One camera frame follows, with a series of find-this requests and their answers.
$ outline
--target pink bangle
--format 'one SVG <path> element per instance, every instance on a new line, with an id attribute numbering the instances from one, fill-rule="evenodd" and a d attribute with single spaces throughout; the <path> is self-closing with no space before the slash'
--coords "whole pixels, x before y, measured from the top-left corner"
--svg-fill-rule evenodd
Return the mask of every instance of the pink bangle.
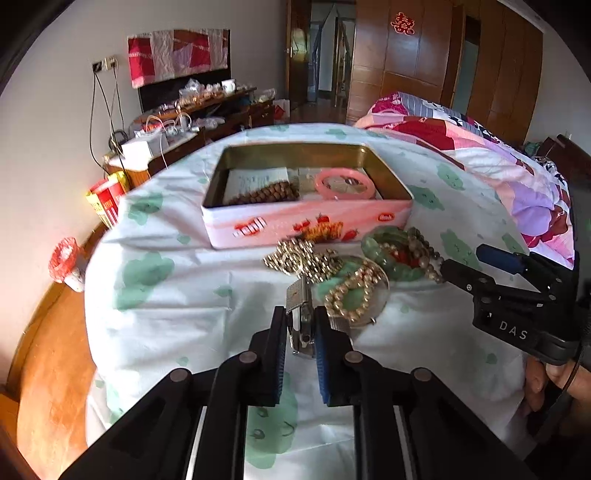
<path id="1" fill-rule="evenodd" d="M 328 188 L 324 181 L 329 177 L 350 177 L 365 186 L 361 193 L 338 193 Z M 371 179 L 358 170 L 352 168 L 326 168 L 321 170 L 314 179 L 316 191 L 324 200 L 369 200 L 375 196 L 375 185 Z"/>

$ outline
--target red and white patchwork cloth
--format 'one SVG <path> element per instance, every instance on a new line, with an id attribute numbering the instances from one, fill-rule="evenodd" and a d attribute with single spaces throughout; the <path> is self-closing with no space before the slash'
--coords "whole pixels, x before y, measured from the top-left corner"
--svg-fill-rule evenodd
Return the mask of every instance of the red and white patchwork cloth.
<path id="1" fill-rule="evenodd" d="M 131 85 L 143 87 L 193 73 L 228 68 L 230 31 L 158 30 L 128 37 Z"/>

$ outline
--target brown beads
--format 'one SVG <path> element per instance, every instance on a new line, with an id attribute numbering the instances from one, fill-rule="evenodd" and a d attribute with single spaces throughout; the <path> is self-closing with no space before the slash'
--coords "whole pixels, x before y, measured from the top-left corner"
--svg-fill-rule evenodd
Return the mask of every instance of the brown beads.
<path id="1" fill-rule="evenodd" d="M 288 181 L 278 181 L 259 190 L 238 195 L 226 205 L 245 205 L 247 203 L 290 202 L 299 197 L 296 187 Z"/>

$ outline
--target bed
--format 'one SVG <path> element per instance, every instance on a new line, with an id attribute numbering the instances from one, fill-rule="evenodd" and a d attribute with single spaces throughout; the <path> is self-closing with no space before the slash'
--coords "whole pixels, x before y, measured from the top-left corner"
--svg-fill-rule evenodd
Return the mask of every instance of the bed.
<path id="1" fill-rule="evenodd" d="M 192 153 L 123 199 L 119 223 L 87 271 L 86 323 L 97 366 L 87 398 L 89 444 L 172 369 L 204 371 L 246 349 L 251 335 L 268 326 L 273 307 L 284 303 L 293 278 L 261 262 L 273 247 L 216 251 L 209 244 L 200 204 L 229 145 L 367 145 L 414 195 L 407 226 L 420 228 L 445 258 L 519 288 L 531 286 L 478 262 L 474 250 L 480 243 L 521 252 L 531 244 L 571 265 L 566 182 L 475 122 L 420 102 L 393 94 L 356 128 L 295 124 L 241 132 Z M 358 242 L 336 248 L 361 253 Z M 355 348 L 386 367 L 432 369 L 517 449 L 524 440 L 515 415 L 523 354 L 471 322 L 471 296 L 459 289 L 427 280 L 397 283 L 376 325 L 362 332 Z M 323 405 L 314 362 L 288 355 L 285 371 L 276 413 L 249 415 L 245 477 L 354 478 L 350 411 Z"/>

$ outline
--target chinese character decoration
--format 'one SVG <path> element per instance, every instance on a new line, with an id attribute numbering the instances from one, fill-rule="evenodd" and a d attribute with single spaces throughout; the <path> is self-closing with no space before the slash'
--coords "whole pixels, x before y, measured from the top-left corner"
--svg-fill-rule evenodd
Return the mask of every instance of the chinese character decoration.
<path id="1" fill-rule="evenodd" d="M 398 15 L 394 18 L 394 21 L 390 22 L 396 33 L 404 33 L 406 35 L 414 35 L 414 20 L 408 18 L 402 12 L 398 12 Z"/>

